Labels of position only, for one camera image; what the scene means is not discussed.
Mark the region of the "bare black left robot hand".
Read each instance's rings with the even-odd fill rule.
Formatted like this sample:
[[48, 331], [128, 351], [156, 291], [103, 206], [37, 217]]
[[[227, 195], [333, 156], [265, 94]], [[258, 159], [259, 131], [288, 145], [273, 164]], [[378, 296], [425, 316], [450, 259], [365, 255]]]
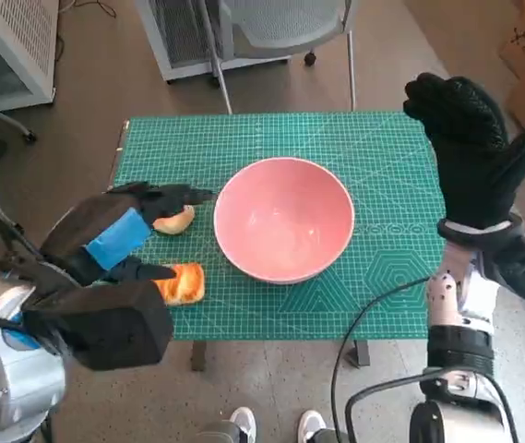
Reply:
[[213, 191], [187, 184], [131, 182], [114, 187], [71, 208], [49, 232], [40, 252], [82, 286], [173, 279], [174, 270], [144, 263], [132, 253], [149, 239], [156, 220], [214, 198]]

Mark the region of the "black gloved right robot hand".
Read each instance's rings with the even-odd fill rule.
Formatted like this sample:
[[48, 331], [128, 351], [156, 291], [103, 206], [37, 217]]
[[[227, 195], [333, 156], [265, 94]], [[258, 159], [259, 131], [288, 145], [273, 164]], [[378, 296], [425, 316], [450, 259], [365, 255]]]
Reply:
[[506, 222], [525, 178], [525, 128], [510, 140], [496, 102], [464, 77], [422, 73], [405, 92], [404, 113], [434, 148], [446, 219], [478, 230]]

